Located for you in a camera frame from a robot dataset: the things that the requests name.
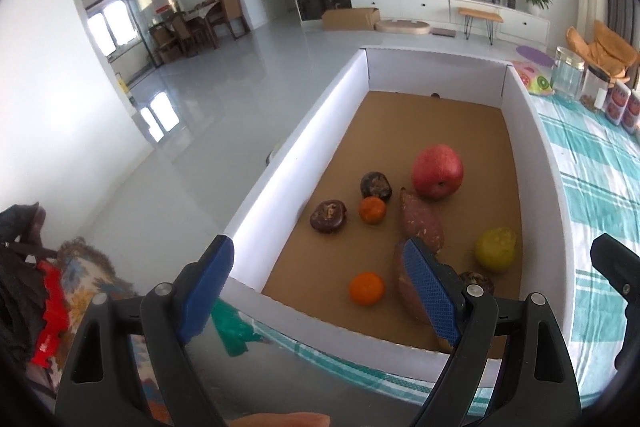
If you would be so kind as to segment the yellow round fruit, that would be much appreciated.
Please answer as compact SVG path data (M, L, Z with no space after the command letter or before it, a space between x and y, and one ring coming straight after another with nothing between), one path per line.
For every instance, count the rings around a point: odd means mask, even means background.
M483 232L475 241L474 257L488 271L508 271L516 259L516 233L510 228L495 228Z

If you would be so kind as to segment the teal checked tablecloth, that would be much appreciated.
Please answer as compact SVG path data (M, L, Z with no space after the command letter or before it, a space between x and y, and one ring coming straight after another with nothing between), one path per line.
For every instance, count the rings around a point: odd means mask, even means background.
M551 143L570 212L575 302L568 351L580 402L589 405L612 379L627 320L625 301L593 269L592 242L608 233L639 249L639 144L602 114L556 96L533 103ZM270 341L311 365L382 395L413 404L425 401L430 381L392 375L325 355L217 301L212 319L228 355L247 352L252 341Z

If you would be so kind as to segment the right white orange canister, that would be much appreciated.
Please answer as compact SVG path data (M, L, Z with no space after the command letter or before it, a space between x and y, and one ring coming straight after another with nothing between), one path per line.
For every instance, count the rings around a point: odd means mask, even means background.
M629 134L635 134L639 126L640 95L637 90L631 90L620 125Z

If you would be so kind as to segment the white orange canister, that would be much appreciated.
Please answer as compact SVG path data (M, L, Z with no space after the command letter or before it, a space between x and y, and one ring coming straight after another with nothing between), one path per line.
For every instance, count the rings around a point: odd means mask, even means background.
M630 95L631 90L622 80L616 80L608 92L604 113L606 119L614 126L618 126L622 121Z
M629 134L635 134L639 126L640 95L637 90L631 90L620 125Z

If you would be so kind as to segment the brown sweet potato far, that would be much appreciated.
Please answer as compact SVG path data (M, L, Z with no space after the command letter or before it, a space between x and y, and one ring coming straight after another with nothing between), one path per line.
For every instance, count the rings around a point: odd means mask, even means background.
M402 262L402 253L404 252L405 241L399 241L394 246L394 271L396 279L396 287L399 298L407 313L420 322L421 324L430 326L431 321L428 318L420 301L416 288L413 287L410 277Z

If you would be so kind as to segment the brown sweet potato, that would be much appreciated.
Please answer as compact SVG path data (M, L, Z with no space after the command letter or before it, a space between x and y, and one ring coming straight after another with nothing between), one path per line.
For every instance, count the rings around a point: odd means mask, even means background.
M435 211L427 202L405 187L400 189L400 225L407 237L419 237L421 241L438 254L445 243L444 228Z
M413 287L410 277L402 262L402 253L404 252L405 241L399 241L394 246L394 271L396 279L396 287L399 298L407 313L420 322L421 324L430 326L431 321L428 318L420 301L416 288Z

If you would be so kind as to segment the left white orange canister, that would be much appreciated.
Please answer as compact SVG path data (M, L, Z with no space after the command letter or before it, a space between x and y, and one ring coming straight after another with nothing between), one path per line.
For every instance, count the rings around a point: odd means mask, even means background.
M616 80L608 92L604 113L606 119L614 126L618 126L622 121L630 95L631 90L622 80Z

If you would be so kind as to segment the clear jar black lid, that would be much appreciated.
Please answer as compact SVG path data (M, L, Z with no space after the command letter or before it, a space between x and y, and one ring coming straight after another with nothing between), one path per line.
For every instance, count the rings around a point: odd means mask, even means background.
M596 65L588 65L582 80L579 102L591 112L602 110L610 89L610 76Z

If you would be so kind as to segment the clear glass jar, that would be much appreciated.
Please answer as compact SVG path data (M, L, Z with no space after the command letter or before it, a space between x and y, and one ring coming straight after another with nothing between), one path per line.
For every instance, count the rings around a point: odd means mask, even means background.
M551 88L557 95L575 100L582 85L586 62L573 51L558 46L551 72Z

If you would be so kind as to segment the fruit print tissue pack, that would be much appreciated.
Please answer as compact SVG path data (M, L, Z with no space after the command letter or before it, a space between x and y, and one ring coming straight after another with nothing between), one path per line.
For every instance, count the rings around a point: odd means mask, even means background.
M512 65L529 94L537 96L552 95L553 89L548 75L541 72L536 64L526 61L513 61Z

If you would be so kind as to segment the white cardboard box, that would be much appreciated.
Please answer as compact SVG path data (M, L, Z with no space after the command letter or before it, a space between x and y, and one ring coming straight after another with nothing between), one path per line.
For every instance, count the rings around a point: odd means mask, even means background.
M359 50L282 145L228 225L235 260L222 297L235 309L325 355L392 375L434 381L446 357L430 326L395 288L401 187L416 156L445 144L460 156L459 190L431 205L444 228L440 259L474 268L483 232L516 233L516 259L495 279L499 296L545 295L563 334L573 327L574 256L558 165L533 99L512 63L462 54ZM386 217L359 215L360 180L385 174ZM319 233L320 202L339 199L347 221ZM356 275L374 272L386 293L374 306L349 299Z

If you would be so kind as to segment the brown sweet potato near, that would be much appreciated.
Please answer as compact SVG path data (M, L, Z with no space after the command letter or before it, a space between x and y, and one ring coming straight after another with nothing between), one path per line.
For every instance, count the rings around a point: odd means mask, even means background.
M435 211L427 202L405 187L400 189L400 225L407 237L419 237L421 241L438 254L445 243L444 228Z

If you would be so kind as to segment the red apple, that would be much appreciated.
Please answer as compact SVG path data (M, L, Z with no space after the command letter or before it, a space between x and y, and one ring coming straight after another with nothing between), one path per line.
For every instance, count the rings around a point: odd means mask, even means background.
M439 200L456 193L463 181L464 168L457 152L448 145L427 147L416 156L411 181L420 196Z

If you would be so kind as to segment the orange lounge chair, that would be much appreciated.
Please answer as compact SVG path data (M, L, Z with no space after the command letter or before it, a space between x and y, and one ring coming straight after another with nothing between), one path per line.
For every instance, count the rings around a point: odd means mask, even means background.
M594 21L593 42L588 43L575 27L567 29L565 39L572 52L612 79L627 81L628 70L638 61L638 51L600 20Z

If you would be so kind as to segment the small orange tangerine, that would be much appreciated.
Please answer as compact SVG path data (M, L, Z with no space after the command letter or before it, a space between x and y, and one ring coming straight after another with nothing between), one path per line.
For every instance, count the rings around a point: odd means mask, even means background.
M378 225L386 217L387 206L383 199L368 196L361 199L358 215L367 225Z

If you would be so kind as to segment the dark mangosteen behind apple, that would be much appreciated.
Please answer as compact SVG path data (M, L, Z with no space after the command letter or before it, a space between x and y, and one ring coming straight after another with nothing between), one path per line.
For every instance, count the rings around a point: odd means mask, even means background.
M376 197L383 202L389 202L393 189L384 173L370 171L360 180L360 193L363 198Z

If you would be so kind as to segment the dark mangosteen near edge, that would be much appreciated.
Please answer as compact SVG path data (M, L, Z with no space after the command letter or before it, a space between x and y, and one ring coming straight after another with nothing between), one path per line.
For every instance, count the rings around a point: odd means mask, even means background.
M309 218L311 228L319 233L334 233L346 225L347 208L339 199L327 199L314 208Z

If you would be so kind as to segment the small wooden bench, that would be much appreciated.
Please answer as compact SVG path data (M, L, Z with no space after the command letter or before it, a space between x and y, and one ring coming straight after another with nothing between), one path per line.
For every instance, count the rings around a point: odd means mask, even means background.
M459 8L458 14L463 17L463 33L466 40L471 37L474 22L481 20L486 25L489 44L491 46L494 44L497 27L503 23L503 18L499 13Z

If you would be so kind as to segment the white tv cabinet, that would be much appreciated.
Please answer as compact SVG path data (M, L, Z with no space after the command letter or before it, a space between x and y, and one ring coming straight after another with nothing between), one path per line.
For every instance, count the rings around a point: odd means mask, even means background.
M350 0L353 8L375 8L383 20L420 20L434 27L464 31L461 10L494 13L502 22L493 22L499 40L545 48L549 44L550 22L542 17L498 4L472 0Z

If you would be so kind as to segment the brown cardboard box on floor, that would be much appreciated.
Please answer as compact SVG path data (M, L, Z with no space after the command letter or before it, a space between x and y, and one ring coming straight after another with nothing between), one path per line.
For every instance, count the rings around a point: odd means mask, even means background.
M322 15L322 28L329 30L375 30L381 20L377 8L332 9Z

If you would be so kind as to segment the dining table with chairs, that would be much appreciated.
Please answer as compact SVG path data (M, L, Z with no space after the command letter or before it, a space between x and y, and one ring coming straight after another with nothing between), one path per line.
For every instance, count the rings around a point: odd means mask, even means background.
M241 0L206 0L189 12L175 12L149 28L155 53L162 64L200 53L203 44L220 48L218 27L238 40L250 33Z

